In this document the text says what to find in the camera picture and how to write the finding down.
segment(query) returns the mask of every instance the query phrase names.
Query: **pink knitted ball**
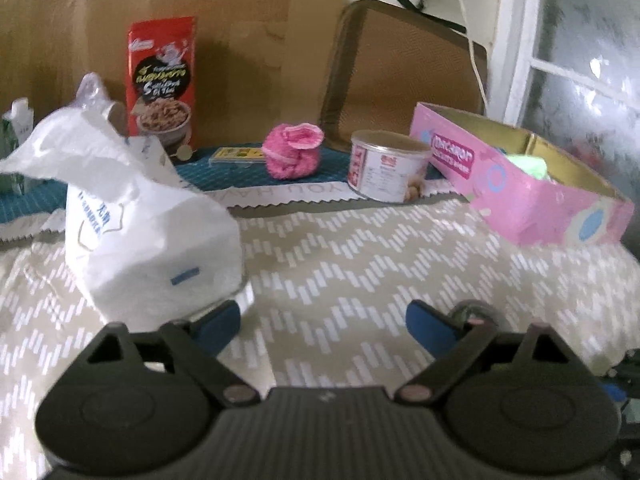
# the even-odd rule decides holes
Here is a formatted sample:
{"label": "pink knitted ball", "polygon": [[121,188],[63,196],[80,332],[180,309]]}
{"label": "pink knitted ball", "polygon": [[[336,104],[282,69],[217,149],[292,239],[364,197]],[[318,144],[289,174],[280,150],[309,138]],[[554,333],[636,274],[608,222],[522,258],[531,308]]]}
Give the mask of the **pink knitted ball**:
{"label": "pink knitted ball", "polygon": [[313,174],[320,164],[324,133],[313,124],[276,126],[262,144],[267,171],[273,178],[292,180]]}

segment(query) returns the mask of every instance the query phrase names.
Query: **beige zigzag tablecloth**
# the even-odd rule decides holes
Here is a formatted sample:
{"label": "beige zigzag tablecloth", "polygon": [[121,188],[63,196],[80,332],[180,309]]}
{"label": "beige zigzag tablecloth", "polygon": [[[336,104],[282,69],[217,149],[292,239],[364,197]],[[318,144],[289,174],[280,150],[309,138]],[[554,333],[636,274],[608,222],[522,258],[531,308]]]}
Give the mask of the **beige zigzag tablecloth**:
{"label": "beige zigzag tablecloth", "polygon": [[[263,392],[395,389],[430,361],[404,328],[411,298],[444,312],[479,298],[517,329],[548,320],[597,372],[640,346],[640,267],[621,246],[519,250],[457,200],[239,222],[251,305],[221,360]],[[63,251],[34,242],[0,254],[0,478],[44,471],[34,410],[105,321]]]}

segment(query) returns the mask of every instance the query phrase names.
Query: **teal placemat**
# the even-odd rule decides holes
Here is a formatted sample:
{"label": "teal placemat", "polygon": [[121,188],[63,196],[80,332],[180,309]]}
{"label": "teal placemat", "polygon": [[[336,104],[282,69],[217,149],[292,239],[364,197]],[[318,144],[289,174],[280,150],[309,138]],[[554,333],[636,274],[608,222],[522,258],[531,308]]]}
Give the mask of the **teal placemat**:
{"label": "teal placemat", "polygon": [[[291,182],[346,182],[349,169],[348,153],[322,148],[322,159],[316,174],[295,181],[276,180],[269,176],[264,164],[210,164],[209,157],[215,151],[215,148],[198,150],[199,160],[177,166],[178,173],[197,188],[214,191],[227,187],[276,186]],[[66,184],[56,181],[45,182],[23,196],[5,194],[0,196],[0,223],[25,215],[52,213],[64,208],[65,203]]]}

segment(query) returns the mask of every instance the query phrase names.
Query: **white cable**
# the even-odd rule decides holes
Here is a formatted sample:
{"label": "white cable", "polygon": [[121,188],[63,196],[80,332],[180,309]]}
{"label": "white cable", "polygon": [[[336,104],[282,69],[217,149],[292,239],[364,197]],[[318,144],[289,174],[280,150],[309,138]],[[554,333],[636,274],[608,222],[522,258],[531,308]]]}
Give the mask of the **white cable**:
{"label": "white cable", "polygon": [[476,54],[474,52],[474,42],[471,40],[471,36],[469,35],[469,20],[467,19],[467,16],[466,16],[466,7],[463,0],[458,0],[458,1],[460,3],[460,12],[462,13],[462,20],[465,22],[466,40],[469,42],[469,55],[471,56],[471,66],[474,69],[474,74],[476,74],[476,81],[478,82],[478,88],[480,89],[480,95],[482,96],[482,102],[484,103],[484,113],[486,113],[489,107],[489,103],[486,100],[484,85],[482,84],[482,78],[480,77],[478,66],[476,65]]}

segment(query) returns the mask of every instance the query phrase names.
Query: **white paper strip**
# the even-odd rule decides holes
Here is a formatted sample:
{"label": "white paper strip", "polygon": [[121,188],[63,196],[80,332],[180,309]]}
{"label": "white paper strip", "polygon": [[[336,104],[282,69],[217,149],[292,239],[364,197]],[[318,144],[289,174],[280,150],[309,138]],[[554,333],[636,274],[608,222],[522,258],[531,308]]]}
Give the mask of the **white paper strip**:
{"label": "white paper strip", "polygon": [[[453,186],[444,179],[427,180],[423,197],[439,193],[452,193]],[[282,186],[229,187],[206,193],[225,207],[258,207],[288,204],[290,202],[337,202],[362,200],[363,196],[351,190],[345,182],[321,182],[316,184],[284,184]],[[0,243],[35,236],[44,231],[65,231],[65,210],[52,214],[39,213],[23,216],[6,224],[0,224]]]}
{"label": "white paper strip", "polygon": [[[449,181],[426,180],[423,197],[454,192]],[[288,204],[289,202],[336,202],[338,200],[364,200],[346,182],[316,184],[284,184],[282,186],[229,187],[207,193],[225,207],[258,207]]]}
{"label": "white paper strip", "polygon": [[44,231],[62,233],[65,230],[65,210],[21,216],[7,224],[0,224],[0,242],[35,236]]}

